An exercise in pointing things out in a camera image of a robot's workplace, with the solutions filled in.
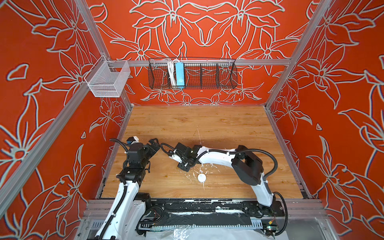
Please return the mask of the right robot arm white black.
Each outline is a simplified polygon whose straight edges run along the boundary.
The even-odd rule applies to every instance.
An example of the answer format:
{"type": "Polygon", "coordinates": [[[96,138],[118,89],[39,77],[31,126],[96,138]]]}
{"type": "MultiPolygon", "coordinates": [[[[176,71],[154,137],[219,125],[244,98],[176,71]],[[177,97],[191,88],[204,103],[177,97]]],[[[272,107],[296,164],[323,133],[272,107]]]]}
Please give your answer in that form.
{"type": "Polygon", "coordinates": [[[263,207],[270,208],[276,199],[268,186],[268,177],[278,169],[278,161],[265,150],[249,149],[243,145],[231,150],[211,149],[201,145],[190,148],[182,143],[178,143],[176,147],[161,143],[160,147],[169,158],[177,161],[178,168],[185,172],[197,164],[232,168],[243,183],[251,186],[258,203],[263,207]],[[274,167],[269,172],[264,172],[263,161],[256,153],[261,153],[273,161],[274,167]]]}

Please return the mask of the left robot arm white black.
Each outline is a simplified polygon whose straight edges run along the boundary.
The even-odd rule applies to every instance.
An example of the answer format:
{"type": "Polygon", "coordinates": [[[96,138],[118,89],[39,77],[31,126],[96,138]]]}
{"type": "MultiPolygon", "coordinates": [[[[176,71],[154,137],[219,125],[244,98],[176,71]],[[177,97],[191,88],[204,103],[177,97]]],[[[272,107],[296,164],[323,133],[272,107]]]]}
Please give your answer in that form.
{"type": "Polygon", "coordinates": [[[150,207],[149,195],[143,200],[136,200],[135,197],[146,173],[150,172],[150,159],[160,149],[160,143],[155,138],[144,145],[136,136],[128,138],[125,143],[115,138],[110,141],[123,147],[126,160],[122,171],[116,176],[120,183],[115,200],[94,239],[140,240],[144,237],[138,225],[150,207]]]}

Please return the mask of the white round disc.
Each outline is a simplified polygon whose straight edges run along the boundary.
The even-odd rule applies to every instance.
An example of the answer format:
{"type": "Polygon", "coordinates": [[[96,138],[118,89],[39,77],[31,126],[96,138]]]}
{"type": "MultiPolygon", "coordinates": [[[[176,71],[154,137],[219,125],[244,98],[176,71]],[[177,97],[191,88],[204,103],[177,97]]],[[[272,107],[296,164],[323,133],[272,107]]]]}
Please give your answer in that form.
{"type": "Polygon", "coordinates": [[[203,174],[203,173],[198,174],[198,181],[200,183],[204,183],[206,180],[207,180],[207,177],[205,174],[203,174]]]}

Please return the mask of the blue flat box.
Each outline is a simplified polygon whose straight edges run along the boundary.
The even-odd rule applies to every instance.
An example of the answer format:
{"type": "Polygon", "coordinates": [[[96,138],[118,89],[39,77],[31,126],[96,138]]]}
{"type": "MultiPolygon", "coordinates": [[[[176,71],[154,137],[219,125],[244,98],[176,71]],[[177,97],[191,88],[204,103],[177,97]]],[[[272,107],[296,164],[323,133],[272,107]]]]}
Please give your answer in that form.
{"type": "Polygon", "coordinates": [[[176,62],[175,63],[175,69],[176,69],[177,87],[182,89],[185,87],[184,63],[183,62],[176,62]]]}

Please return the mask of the small green circuit board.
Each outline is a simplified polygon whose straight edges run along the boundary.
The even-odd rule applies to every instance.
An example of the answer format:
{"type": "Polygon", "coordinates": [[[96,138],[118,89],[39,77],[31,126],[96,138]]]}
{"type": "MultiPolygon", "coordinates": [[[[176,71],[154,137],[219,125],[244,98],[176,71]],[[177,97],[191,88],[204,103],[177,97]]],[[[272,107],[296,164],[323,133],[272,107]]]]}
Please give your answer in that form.
{"type": "Polygon", "coordinates": [[[266,235],[267,237],[269,236],[275,236],[276,235],[276,232],[279,230],[278,226],[277,225],[269,225],[269,224],[266,224],[266,225],[263,225],[263,233],[264,235],[266,235]]]}

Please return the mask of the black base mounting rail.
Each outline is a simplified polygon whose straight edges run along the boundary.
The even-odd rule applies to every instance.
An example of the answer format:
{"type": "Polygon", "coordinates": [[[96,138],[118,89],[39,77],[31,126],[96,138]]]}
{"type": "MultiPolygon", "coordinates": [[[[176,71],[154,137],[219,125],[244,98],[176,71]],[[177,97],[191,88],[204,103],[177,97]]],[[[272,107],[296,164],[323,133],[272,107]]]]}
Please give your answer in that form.
{"type": "Polygon", "coordinates": [[[285,217],[281,202],[265,207],[256,200],[152,199],[139,221],[143,231],[170,227],[243,227],[255,229],[258,219],[285,217]]]}

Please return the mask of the clear plastic wall bin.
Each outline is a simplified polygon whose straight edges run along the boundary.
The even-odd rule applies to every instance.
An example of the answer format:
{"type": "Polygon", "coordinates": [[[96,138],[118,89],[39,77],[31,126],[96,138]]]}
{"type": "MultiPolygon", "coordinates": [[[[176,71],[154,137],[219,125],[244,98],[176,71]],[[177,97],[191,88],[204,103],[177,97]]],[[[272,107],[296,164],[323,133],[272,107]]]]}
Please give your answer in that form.
{"type": "Polygon", "coordinates": [[[101,55],[85,76],[85,82],[97,98],[118,98],[130,75],[128,61],[108,61],[101,55]]]}

